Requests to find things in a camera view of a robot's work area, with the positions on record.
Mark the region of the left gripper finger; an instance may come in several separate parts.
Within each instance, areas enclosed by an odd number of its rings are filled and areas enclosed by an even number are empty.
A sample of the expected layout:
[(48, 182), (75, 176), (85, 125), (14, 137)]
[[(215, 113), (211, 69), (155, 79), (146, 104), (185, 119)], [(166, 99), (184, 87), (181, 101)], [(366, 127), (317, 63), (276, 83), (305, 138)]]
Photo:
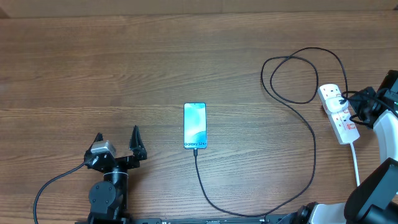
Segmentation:
[(129, 149), (132, 151), (131, 159), (133, 161), (143, 161), (147, 159), (147, 151), (141, 139), (138, 126), (134, 126), (133, 128), (129, 142)]
[(96, 137), (94, 138), (94, 141), (91, 144), (91, 146), (86, 150), (84, 157), (88, 157), (89, 155), (91, 155), (91, 149), (92, 149), (94, 143), (102, 141), (102, 140), (103, 140), (103, 135), (101, 133), (98, 133), (96, 135)]

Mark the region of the Samsung Galaxy smartphone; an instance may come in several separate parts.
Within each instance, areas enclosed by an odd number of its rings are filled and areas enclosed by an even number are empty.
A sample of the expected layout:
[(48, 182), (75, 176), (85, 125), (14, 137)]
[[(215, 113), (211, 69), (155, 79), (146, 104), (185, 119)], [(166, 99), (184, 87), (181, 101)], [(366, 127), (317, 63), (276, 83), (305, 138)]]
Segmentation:
[(185, 149), (206, 149), (207, 122), (205, 103), (183, 105), (183, 146)]

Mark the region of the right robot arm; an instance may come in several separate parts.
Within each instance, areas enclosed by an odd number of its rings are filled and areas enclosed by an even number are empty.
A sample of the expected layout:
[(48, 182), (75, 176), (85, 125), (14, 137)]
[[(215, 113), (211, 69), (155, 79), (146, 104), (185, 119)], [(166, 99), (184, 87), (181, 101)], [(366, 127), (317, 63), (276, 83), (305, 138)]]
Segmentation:
[(280, 222), (397, 223), (397, 71), (389, 70), (378, 89), (340, 92), (328, 84), (318, 94), (340, 144), (373, 144), (374, 171), (356, 178), (345, 202), (312, 202)]

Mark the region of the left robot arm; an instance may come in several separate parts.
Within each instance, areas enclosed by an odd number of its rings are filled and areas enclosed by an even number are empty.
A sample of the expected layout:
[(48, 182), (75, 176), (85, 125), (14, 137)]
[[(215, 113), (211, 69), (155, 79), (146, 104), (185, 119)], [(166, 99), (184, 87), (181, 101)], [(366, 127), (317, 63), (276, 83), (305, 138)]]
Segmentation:
[(103, 174), (103, 180), (95, 183), (88, 194), (91, 205), (88, 223), (134, 222), (127, 212), (128, 170), (139, 168), (140, 161), (147, 159), (137, 126), (132, 131), (129, 150), (132, 151), (130, 156), (117, 157), (115, 147), (98, 133), (85, 152), (84, 163), (87, 168)]

